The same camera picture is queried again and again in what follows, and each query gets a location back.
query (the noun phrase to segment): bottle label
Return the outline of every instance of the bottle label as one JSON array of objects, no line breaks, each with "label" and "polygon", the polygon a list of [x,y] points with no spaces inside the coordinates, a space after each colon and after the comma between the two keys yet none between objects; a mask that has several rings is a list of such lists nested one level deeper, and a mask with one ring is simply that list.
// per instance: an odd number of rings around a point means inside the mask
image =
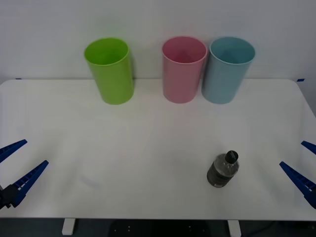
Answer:
[{"label": "bottle label", "polygon": [[209,183],[218,188],[225,186],[231,179],[232,177],[226,177],[220,174],[215,169],[214,163],[207,172],[207,180],[209,181]]}]

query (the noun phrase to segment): cup rim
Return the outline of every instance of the cup rim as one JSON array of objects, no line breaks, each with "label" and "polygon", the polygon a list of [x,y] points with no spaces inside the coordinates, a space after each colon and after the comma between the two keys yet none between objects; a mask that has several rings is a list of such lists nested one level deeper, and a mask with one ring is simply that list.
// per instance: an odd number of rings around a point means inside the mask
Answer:
[{"label": "cup rim", "polygon": [[[172,40],[172,39],[175,39],[175,38],[180,38],[180,37],[191,38],[191,39],[197,40],[197,41],[199,41],[200,43],[202,43],[203,46],[205,47],[205,55],[204,55],[201,59],[199,59],[199,60],[197,60],[197,61],[194,61],[194,62],[191,62],[191,63],[179,63],[179,62],[177,62],[177,61],[174,61],[174,60],[168,58],[168,57],[165,55],[165,53],[163,52],[163,47],[164,47],[164,45],[165,45],[169,40]],[[203,60],[206,58],[207,53],[208,53],[208,52],[207,52],[208,50],[207,50],[207,47],[206,47],[205,43],[203,43],[203,42],[202,42],[201,40],[199,40],[198,38],[195,38],[195,37],[192,37],[192,36],[174,36],[174,37],[171,37],[171,38],[167,39],[167,40],[163,43],[163,45],[162,45],[162,47],[161,47],[161,51],[162,51],[163,56],[164,56],[166,59],[168,59],[169,61],[171,61],[171,62],[173,62],[173,63],[177,63],[177,64],[181,64],[181,65],[189,65],[189,64],[194,64],[194,63],[198,63],[198,62],[200,62],[200,61],[203,61]]]},{"label": "cup rim", "polygon": [[[242,40],[242,41],[246,42],[247,44],[249,44],[249,45],[252,47],[253,51],[254,51],[254,55],[253,55],[252,59],[249,60],[248,62],[245,62],[245,63],[229,63],[229,62],[225,62],[225,61],[219,59],[218,57],[216,57],[216,56],[214,55],[214,53],[212,52],[211,47],[212,47],[212,45],[213,45],[213,43],[214,43],[215,41],[217,41],[217,40],[219,40],[219,39],[223,39],[223,38],[235,38],[235,39]],[[243,64],[251,63],[251,62],[254,60],[254,58],[256,57],[256,54],[257,54],[255,47],[252,46],[251,43],[249,43],[249,42],[246,41],[245,39],[242,39],[242,38],[239,38],[239,37],[235,37],[235,36],[220,36],[220,37],[215,38],[215,39],[209,44],[209,52],[210,52],[211,55],[212,55],[214,58],[216,58],[218,61],[221,61],[222,63],[229,64],[229,65],[243,65]]]},{"label": "cup rim", "polygon": [[[120,60],[118,60],[118,61],[115,62],[115,63],[110,63],[110,64],[96,64],[96,63],[91,63],[91,62],[87,59],[87,57],[85,56],[85,53],[86,53],[87,49],[88,49],[93,43],[96,43],[97,41],[100,41],[100,40],[106,40],[106,39],[114,39],[114,40],[119,40],[119,41],[123,42],[123,43],[126,45],[126,47],[127,47],[127,52],[126,52],[125,56],[122,57]],[[112,65],[114,65],[114,64],[117,64],[117,63],[123,61],[123,60],[128,56],[128,54],[129,54],[129,47],[128,47],[128,44],[127,44],[124,40],[122,40],[122,39],[120,39],[120,38],[117,38],[117,37],[103,37],[103,38],[96,39],[95,41],[91,42],[91,43],[85,48],[84,53],[83,53],[85,60],[86,60],[89,64],[94,65],[94,66],[99,66],[99,67],[108,67],[108,66],[112,66]]]}]

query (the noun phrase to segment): pink cup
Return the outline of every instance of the pink cup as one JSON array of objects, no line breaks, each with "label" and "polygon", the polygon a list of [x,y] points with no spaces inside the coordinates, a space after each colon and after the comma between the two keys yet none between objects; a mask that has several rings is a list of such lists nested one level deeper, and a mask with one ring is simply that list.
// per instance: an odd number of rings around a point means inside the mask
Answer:
[{"label": "pink cup", "polygon": [[177,36],[163,44],[162,53],[164,96],[178,104],[193,100],[207,56],[205,44],[193,37]]}]

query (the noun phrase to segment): white wall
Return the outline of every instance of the white wall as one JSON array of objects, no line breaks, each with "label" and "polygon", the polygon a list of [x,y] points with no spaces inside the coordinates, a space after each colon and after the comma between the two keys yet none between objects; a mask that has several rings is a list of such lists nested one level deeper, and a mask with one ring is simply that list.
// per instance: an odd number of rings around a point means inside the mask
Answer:
[{"label": "white wall", "polygon": [[130,45],[135,76],[158,78],[162,42],[239,36],[257,49],[248,77],[316,75],[315,0],[0,0],[0,78],[85,78],[85,47]]}]

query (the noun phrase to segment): table leg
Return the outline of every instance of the table leg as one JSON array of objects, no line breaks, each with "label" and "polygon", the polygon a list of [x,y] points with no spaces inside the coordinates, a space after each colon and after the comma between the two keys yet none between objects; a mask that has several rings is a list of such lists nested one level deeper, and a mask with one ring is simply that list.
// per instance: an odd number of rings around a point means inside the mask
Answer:
[{"label": "table leg", "polygon": [[71,236],[74,232],[75,218],[65,218],[62,233],[64,236]]},{"label": "table leg", "polygon": [[238,220],[228,220],[228,229],[231,237],[241,237],[241,230]]}]

